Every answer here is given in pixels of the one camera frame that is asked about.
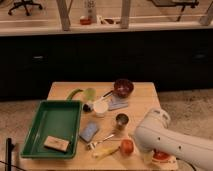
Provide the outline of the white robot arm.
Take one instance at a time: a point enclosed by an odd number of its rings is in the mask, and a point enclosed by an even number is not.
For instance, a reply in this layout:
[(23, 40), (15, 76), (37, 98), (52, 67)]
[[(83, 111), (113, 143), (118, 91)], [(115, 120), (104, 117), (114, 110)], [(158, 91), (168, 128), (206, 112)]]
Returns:
[(185, 135), (168, 129), (170, 115), (152, 108), (139, 122), (133, 139), (141, 153), (156, 149), (190, 162), (205, 171), (213, 171), (213, 140)]

